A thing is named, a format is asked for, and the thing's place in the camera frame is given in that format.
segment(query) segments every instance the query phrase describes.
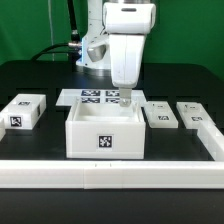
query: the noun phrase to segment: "white foam block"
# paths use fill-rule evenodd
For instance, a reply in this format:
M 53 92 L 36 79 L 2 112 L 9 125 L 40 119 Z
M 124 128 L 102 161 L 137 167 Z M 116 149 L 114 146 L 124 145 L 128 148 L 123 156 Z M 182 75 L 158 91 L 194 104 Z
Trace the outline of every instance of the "white foam block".
M 197 135 L 214 160 L 224 161 L 224 136 L 210 121 L 200 121 Z
M 143 91 L 132 90 L 131 98 L 143 107 L 146 99 Z M 116 89 L 63 89 L 58 97 L 56 106 L 72 106 L 76 99 L 84 103 L 119 103 L 119 90 Z
M 0 113 L 6 129 L 33 129 L 44 110 L 46 96 L 18 94 Z
M 187 129 L 198 129 L 199 121 L 214 123 L 200 103 L 177 102 L 177 110 Z
M 140 106 L 77 101 L 66 121 L 69 158 L 143 159 L 145 122 Z
M 5 135 L 5 124 L 4 124 L 4 119 L 0 117 L 0 141 Z
M 166 101 L 149 101 L 144 109 L 151 128 L 178 127 L 178 121 Z

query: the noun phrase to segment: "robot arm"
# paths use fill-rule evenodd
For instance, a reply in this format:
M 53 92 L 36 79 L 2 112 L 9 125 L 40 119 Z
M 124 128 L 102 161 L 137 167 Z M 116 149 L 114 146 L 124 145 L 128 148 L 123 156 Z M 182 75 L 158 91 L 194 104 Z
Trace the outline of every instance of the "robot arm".
M 111 77 L 120 89 L 120 105 L 129 106 L 137 85 L 146 35 L 155 23 L 156 7 L 150 1 L 104 4 L 104 25 L 109 33 Z

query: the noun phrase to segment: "open white box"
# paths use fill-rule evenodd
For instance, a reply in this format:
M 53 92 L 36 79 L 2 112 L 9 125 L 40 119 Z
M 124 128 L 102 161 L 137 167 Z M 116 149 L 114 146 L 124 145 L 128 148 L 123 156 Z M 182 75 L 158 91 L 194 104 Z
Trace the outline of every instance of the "open white box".
M 66 121 L 68 158 L 143 159 L 145 121 L 137 102 L 119 104 L 76 101 Z

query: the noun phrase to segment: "small white block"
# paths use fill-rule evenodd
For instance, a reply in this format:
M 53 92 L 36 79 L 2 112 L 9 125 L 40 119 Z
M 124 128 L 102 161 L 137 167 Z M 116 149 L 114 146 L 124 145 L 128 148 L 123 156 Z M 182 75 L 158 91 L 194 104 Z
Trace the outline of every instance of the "small white block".
M 76 102 L 66 121 L 69 158 L 143 159 L 145 121 L 136 102 L 119 104 Z
M 149 101 L 144 108 L 151 128 L 178 127 L 178 121 L 166 101 Z
M 5 124 L 4 124 L 4 119 L 0 117 L 0 141 L 5 135 Z
M 46 96 L 18 94 L 0 113 L 6 129 L 33 129 L 46 109 Z
M 210 121 L 214 124 L 200 103 L 177 102 L 177 110 L 187 129 L 198 129 L 199 121 Z
M 214 160 L 224 161 L 224 136 L 211 121 L 200 121 L 197 136 Z

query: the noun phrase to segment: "marker grid sheet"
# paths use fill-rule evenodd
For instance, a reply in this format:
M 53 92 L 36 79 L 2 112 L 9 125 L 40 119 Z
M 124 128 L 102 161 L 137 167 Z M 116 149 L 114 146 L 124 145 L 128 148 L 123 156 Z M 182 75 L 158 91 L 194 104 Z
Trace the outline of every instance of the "marker grid sheet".
M 132 90 L 131 97 L 142 107 L 146 103 L 142 90 Z M 120 95 L 116 89 L 62 89 L 56 106 L 72 106 L 77 99 L 83 103 L 119 103 Z

